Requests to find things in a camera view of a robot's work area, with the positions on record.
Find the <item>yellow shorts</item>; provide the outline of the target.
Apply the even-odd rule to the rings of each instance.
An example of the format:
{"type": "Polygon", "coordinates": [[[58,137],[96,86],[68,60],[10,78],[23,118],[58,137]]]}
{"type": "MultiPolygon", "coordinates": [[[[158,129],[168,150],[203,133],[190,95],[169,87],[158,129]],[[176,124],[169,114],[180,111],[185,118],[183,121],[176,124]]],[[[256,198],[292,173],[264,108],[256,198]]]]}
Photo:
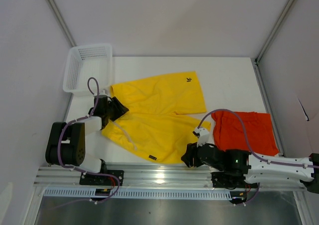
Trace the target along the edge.
{"type": "Polygon", "coordinates": [[[130,153],[160,164],[180,164],[193,130],[193,114],[206,113],[196,72],[180,72],[114,84],[112,96],[128,112],[102,130],[102,135],[130,153]]]}

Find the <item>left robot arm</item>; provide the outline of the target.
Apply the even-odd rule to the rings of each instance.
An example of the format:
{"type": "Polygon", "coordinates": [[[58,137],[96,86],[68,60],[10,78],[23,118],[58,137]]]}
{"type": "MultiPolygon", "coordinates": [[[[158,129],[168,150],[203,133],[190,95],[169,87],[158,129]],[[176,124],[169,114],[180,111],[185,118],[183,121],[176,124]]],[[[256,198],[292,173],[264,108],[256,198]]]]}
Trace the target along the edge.
{"type": "Polygon", "coordinates": [[[103,185],[108,180],[105,161],[86,152],[86,137],[106,128],[129,112],[116,97],[94,97],[88,115],[76,120],[53,123],[45,151],[46,162],[68,169],[91,173],[91,180],[103,185]]]}

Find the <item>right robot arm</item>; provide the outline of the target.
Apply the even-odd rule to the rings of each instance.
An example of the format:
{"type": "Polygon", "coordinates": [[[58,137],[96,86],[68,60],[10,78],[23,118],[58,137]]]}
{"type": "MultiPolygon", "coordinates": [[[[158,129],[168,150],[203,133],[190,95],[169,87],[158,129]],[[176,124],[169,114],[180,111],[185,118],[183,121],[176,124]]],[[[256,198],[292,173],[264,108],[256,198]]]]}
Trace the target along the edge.
{"type": "Polygon", "coordinates": [[[207,165],[215,188],[229,190],[256,188],[258,185],[305,187],[319,192],[319,156],[306,158],[271,157],[243,150],[222,151],[213,144],[188,144],[181,160],[189,168],[207,165]]]}

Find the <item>orange shorts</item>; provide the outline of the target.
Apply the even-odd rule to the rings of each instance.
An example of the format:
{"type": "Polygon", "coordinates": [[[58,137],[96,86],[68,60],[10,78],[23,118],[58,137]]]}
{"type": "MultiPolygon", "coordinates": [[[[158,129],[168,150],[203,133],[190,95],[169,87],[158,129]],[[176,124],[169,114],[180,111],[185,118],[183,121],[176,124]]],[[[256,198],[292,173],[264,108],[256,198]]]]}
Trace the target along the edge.
{"type": "Polygon", "coordinates": [[[213,138],[215,145],[223,151],[249,151],[249,145],[255,153],[276,156],[280,151],[276,146],[273,134],[271,115],[257,112],[237,112],[236,115],[226,111],[218,111],[211,115],[215,122],[213,138]]]}

